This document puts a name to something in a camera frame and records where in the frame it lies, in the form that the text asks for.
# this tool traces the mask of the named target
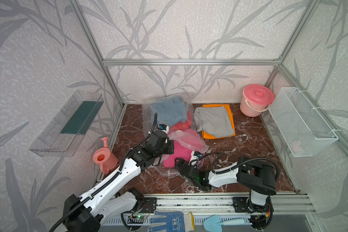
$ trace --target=wallpaper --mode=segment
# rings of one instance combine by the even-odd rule
[[[348,0],[321,1],[284,65],[348,137]]]
[[[75,90],[105,102],[74,156],[29,151]],[[90,189],[119,110],[67,1],[0,0],[0,231],[47,232],[64,200]]]
[[[104,59],[275,59],[308,0],[79,0]],[[109,67],[127,103],[182,91],[240,102],[272,67]]]
[[[249,84],[265,85],[272,66],[116,66],[109,69],[125,102],[193,93],[194,103],[241,102]]]
[[[80,0],[105,59],[274,59],[308,0]]]
[[[277,74],[270,89],[278,94],[281,87],[291,86]],[[262,118],[290,180],[309,196],[326,231],[348,232],[348,158],[338,142],[314,156],[294,157],[269,111]]]

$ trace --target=wire basket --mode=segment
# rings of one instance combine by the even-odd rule
[[[293,156],[312,156],[338,140],[333,129],[296,87],[281,88],[269,108]]]

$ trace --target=brown marble surface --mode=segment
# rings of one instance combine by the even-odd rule
[[[209,146],[209,152],[222,151],[227,157],[218,162],[218,167],[226,167],[238,160],[239,156],[268,157],[279,164],[281,174],[276,189],[279,192],[293,192],[294,188],[284,171],[268,133],[260,117],[250,118],[240,111],[240,104],[230,104],[235,123],[236,136],[205,140]],[[130,147],[143,140],[142,131],[142,106],[128,105],[121,123],[118,136],[113,147],[113,154],[118,158],[119,163]],[[210,165],[216,156],[206,157],[204,166],[200,170],[210,169]],[[188,180],[179,175],[163,176],[155,168],[143,171],[139,176],[128,182],[121,190],[124,193],[130,188],[136,188],[143,194],[150,193],[188,193],[200,192]],[[211,192],[248,192],[249,188],[242,184],[228,184],[220,188],[213,188]]]

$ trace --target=work glove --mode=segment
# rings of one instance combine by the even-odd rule
[[[156,210],[153,217],[149,219],[152,224],[148,232],[189,232],[195,230],[192,213],[183,214],[181,211]]]

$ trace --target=red cloth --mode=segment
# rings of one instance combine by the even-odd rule
[[[188,129],[188,128],[190,128],[191,125],[192,125],[192,114],[188,110],[188,112],[187,112],[187,121],[185,121],[184,123],[179,122],[179,123],[175,124],[174,126],[170,127],[169,128],[169,132]]]

